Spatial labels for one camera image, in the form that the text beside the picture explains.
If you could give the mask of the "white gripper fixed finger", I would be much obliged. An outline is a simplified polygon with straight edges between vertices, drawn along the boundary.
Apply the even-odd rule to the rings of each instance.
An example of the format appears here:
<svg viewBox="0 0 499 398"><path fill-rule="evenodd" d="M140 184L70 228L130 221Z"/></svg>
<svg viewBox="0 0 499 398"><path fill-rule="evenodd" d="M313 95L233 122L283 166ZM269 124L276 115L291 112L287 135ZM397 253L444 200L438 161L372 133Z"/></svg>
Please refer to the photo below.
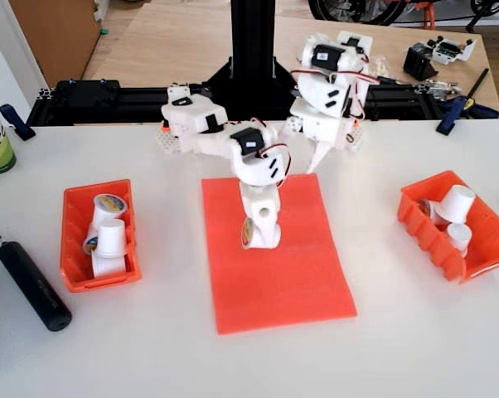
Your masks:
<svg viewBox="0 0 499 398"><path fill-rule="evenodd" d="M312 152L311 160L308 164L307 174L313 173L317 165L326 157L333 146L325 141L315 141L315 147Z"/></svg>
<svg viewBox="0 0 499 398"><path fill-rule="evenodd" d="M252 220L253 232L251 247L255 249L274 249L279 245L281 230L277 221L265 222L259 225L256 220Z"/></svg>

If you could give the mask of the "white gripper moving finger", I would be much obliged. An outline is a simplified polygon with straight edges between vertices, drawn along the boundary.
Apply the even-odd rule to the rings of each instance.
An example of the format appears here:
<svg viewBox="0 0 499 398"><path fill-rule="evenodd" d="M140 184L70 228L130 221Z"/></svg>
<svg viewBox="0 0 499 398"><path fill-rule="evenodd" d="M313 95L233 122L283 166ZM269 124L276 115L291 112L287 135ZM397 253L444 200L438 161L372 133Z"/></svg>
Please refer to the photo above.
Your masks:
<svg viewBox="0 0 499 398"><path fill-rule="evenodd" d="M294 136L303 131L303 119L298 116L288 117L282 127L283 136Z"/></svg>

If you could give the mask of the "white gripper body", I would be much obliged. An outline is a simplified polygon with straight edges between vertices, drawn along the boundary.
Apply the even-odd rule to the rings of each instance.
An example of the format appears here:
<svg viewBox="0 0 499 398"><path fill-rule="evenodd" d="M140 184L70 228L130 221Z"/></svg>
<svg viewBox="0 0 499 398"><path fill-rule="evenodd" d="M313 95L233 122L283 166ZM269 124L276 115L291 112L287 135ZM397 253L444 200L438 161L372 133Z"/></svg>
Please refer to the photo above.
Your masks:
<svg viewBox="0 0 499 398"><path fill-rule="evenodd" d="M302 133L313 141L325 141L332 146L345 146L351 132L351 119L333 118L317 111L305 100L295 100L289 110L291 116L303 119Z"/></svg>
<svg viewBox="0 0 499 398"><path fill-rule="evenodd" d="M255 224L275 225L278 222L280 198L275 184L251 186L240 182L240 197L246 216Z"/></svg>

